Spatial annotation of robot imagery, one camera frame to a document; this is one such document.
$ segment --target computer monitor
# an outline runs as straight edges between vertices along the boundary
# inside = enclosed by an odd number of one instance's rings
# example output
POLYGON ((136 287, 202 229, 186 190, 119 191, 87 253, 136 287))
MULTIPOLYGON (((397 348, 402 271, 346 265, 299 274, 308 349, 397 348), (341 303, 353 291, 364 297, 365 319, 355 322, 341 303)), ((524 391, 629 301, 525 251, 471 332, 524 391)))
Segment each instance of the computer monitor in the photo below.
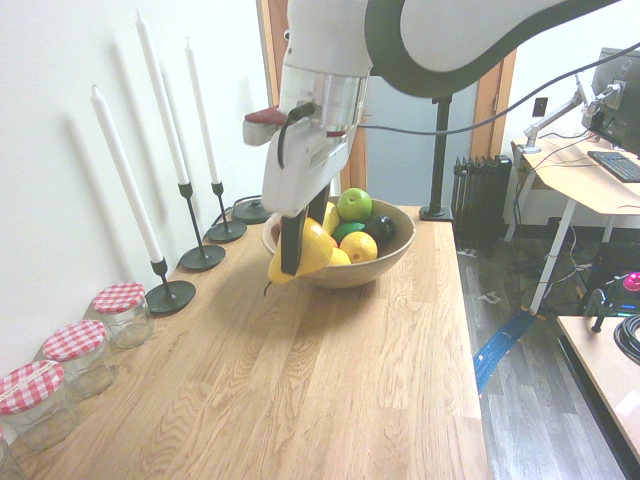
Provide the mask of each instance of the computer monitor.
MULTIPOLYGON (((600 58, 619 51, 603 48, 600 58)), ((598 66, 592 82, 595 94, 599 95, 612 83, 619 83, 623 87, 619 107, 603 106, 593 118, 583 117, 582 125, 614 145, 640 155, 640 51, 627 53, 598 66)))

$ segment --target wooden countertop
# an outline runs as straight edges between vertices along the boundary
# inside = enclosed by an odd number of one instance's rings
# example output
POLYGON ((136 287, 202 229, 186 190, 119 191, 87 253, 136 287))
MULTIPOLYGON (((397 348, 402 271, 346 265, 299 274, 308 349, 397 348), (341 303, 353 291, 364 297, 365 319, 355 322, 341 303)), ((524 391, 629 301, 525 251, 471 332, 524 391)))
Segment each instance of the wooden countertop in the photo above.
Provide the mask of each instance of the wooden countertop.
MULTIPOLYGON (((523 157, 532 167, 540 165, 536 174, 547 186, 591 210, 603 215, 639 215, 640 183, 622 183, 587 155, 588 151, 611 151, 607 148, 611 144, 583 141, 558 151, 541 163, 558 148, 575 142, 562 138, 539 139, 536 145, 542 152, 523 154, 523 157)), ((512 147, 525 143, 525 138, 515 139, 512 147)), ((640 164, 636 155, 622 153, 640 164)))
POLYGON ((606 318, 600 333, 591 331, 595 321, 595 318, 558 317, 567 339, 640 462, 640 407, 628 416, 614 410, 629 392, 640 393, 640 365, 627 358, 613 339, 621 318, 606 318))
POLYGON ((376 282, 267 284, 261 225, 225 246, 191 304, 157 320, 78 406, 59 445, 14 454, 32 479, 488 479, 448 223, 417 220, 376 282))

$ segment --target candle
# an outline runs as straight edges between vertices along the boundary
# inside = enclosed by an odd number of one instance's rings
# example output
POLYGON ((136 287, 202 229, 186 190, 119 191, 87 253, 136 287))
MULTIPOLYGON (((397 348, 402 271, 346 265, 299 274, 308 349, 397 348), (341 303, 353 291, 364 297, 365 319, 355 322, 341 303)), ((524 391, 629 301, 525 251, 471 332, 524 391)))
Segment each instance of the candle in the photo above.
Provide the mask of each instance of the candle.
POLYGON ((122 182, 124 191, 129 199, 131 210, 133 210, 133 215, 136 217, 136 222, 138 223, 138 228, 142 234, 142 239, 144 240, 144 244, 147 246, 149 257, 151 257, 151 261, 153 263, 161 262, 164 257, 162 256, 162 253, 160 253, 158 241, 153 234, 149 217, 144 209, 144 204, 140 198, 136 182, 133 179, 133 174, 131 173, 127 156, 124 153, 120 136, 118 135, 116 126, 113 123, 113 118, 111 117, 109 105, 107 104, 106 98, 100 94, 98 87, 95 85, 93 86, 91 103, 93 104, 93 110, 96 112, 96 117, 98 117, 98 122, 100 123, 104 139, 107 141, 111 157, 113 158, 113 163, 115 163, 116 170, 118 170, 120 181, 122 182))
POLYGON ((189 183, 189 176, 187 175, 187 169, 184 166, 184 160, 182 158, 182 150, 178 143, 178 136, 173 124, 173 117, 171 116, 171 110, 169 109, 169 101, 167 100, 167 92, 164 89, 162 83, 162 75, 160 74, 160 66, 158 65, 158 57, 156 56, 153 43, 151 42, 151 33, 147 27, 147 22, 144 21, 140 11, 138 10, 138 20, 136 21, 136 27, 138 29, 138 36, 140 37, 140 44, 142 45, 142 51, 144 52, 144 59, 147 63, 147 70, 149 71, 149 77, 151 77, 151 84, 153 85, 153 92, 156 95, 156 102, 158 103, 158 109, 160 109, 160 117, 162 118, 162 125, 164 126, 164 133, 167 136, 169 142, 169 150, 171 151, 171 158, 173 159, 173 166, 176 169, 176 175, 178 177, 178 183, 180 185, 186 185, 189 183))
POLYGON ((193 85, 193 95, 196 97, 196 106, 198 107, 198 118, 200 119, 200 130, 204 139, 204 148, 207 152, 207 160, 209 160, 209 171, 211 172, 211 183, 217 185, 222 183, 218 174, 218 166, 213 153, 213 142, 209 133, 209 123, 207 114, 204 110, 204 101, 202 98, 202 88, 200 87, 200 78, 198 77, 198 67, 196 66, 196 57, 191 48, 191 43, 187 39, 187 63, 189 64, 189 74, 191 75, 191 84, 193 85))

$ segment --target wooden bowl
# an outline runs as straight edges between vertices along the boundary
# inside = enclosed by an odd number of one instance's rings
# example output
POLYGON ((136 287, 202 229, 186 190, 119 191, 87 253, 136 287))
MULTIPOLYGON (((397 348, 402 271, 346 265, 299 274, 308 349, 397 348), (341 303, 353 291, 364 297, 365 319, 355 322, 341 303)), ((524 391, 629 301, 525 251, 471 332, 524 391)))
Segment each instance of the wooden bowl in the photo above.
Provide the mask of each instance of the wooden bowl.
MULTIPOLYGON (((329 198, 338 203, 338 197, 329 198)), ((369 262, 352 265, 327 265, 317 272, 300 277, 307 283, 324 288, 351 288, 374 281, 405 254, 416 235, 416 225, 411 217, 389 203, 373 200, 373 216, 387 215, 393 219, 396 234, 391 242, 378 252, 378 258, 369 262)), ((280 215, 272 215, 264 224, 262 243, 271 256, 276 253, 276 245, 280 237, 280 215)))

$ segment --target glass jar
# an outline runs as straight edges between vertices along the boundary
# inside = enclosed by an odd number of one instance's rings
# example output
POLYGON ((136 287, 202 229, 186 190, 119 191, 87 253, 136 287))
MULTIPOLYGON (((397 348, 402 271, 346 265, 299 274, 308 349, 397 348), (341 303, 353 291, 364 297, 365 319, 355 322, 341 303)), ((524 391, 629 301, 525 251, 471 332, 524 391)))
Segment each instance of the glass jar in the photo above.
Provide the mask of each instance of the glass jar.
POLYGON ((105 288, 93 299, 93 308, 120 348, 137 347, 153 334, 144 286, 140 283, 119 283, 105 288))
POLYGON ((62 365, 67 385, 80 398, 103 392, 118 375, 107 331, 98 320, 82 320, 60 328, 42 351, 49 360, 62 365))
POLYGON ((0 428, 0 480, 27 480, 24 473, 11 456, 9 445, 0 428))
POLYGON ((34 451, 67 438, 78 421, 62 366, 51 360, 33 362, 0 380, 0 416, 34 451))

